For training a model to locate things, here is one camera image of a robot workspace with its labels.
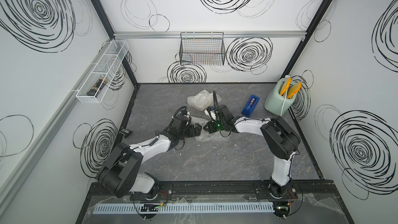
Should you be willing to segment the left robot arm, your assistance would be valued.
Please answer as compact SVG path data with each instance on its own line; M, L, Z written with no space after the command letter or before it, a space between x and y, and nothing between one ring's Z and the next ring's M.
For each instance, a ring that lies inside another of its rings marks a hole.
M187 110L179 110L169 125L154 138L138 144L116 145L96 175L100 185L121 198L129 192L141 193L146 199L155 199L159 193L159 180L149 173L140 173L147 160L174 149L186 138L200 136L202 126L192 123Z

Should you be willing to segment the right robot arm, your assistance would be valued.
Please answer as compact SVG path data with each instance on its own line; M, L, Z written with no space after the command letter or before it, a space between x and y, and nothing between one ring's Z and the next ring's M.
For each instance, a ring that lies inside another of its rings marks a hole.
M264 137L274 155L273 172L268 190L275 199L288 194L291 186L291 169L294 156L299 154L300 138L281 116L272 118L234 117L225 106L208 107L205 114L210 121L204 130L208 133L221 131L250 133Z

